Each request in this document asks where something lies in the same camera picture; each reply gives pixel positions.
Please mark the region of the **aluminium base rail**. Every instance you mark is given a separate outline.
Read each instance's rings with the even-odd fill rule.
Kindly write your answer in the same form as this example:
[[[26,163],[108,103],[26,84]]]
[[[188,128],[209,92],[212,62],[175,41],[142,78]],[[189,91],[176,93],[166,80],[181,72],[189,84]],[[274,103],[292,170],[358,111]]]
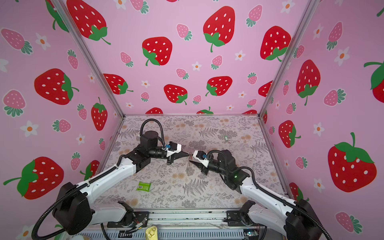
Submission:
[[[117,223],[86,228],[63,240],[144,240],[146,230],[156,227],[159,240],[284,240],[285,237],[263,224],[241,221],[238,209],[139,209],[145,225],[134,233]]]

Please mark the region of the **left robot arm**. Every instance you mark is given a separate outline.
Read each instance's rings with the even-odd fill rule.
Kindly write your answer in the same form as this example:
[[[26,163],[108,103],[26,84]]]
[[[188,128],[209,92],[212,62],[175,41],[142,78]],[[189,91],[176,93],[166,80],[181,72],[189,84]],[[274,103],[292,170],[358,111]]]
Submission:
[[[61,187],[58,198],[38,219],[31,237],[34,240],[48,240],[63,232],[76,235],[90,225],[105,222],[120,222],[123,219],[133,221],[134,211],[124,202],[117,206],[92,208],[95,200],[104,192],[130,177],[151,163],[152,159],[164,159],[167,165],[175,160],[188,157],[189,153],[182,150],[182,145],[165,142],[164,130],[160,132],[145,131],[145,120],[140,128],[140,143],[131,152],[121,155],[116,164],[107,170],[76,185],[67,183]],[[62,228],[52,234],[39,236],[38,231],[46,217],[52,214]]]

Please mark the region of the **green packet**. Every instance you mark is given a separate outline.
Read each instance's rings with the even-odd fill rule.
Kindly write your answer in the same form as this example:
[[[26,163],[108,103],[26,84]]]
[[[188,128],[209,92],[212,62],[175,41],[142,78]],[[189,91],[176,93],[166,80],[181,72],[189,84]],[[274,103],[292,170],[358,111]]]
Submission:
[[[151,185],[152,185],[151,183],[139,182],[138,187],[137,187],[137,191],[149,192],[151,189]]]

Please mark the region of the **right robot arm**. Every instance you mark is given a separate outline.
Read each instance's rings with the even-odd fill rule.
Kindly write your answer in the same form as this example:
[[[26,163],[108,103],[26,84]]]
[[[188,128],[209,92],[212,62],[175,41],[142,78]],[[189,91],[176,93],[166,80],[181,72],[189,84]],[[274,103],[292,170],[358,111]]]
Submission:
[[[295,201],[275,193],[256,181],[250,167],[238,167],[228,150],[195,151],[191,161],[205,175],[214,172],[222,176],[224,183],[240,194],[259,204],[248,208],[246,219],[261,224],[285,236],[288,240],[319,240],[332,237],[305,200]]]

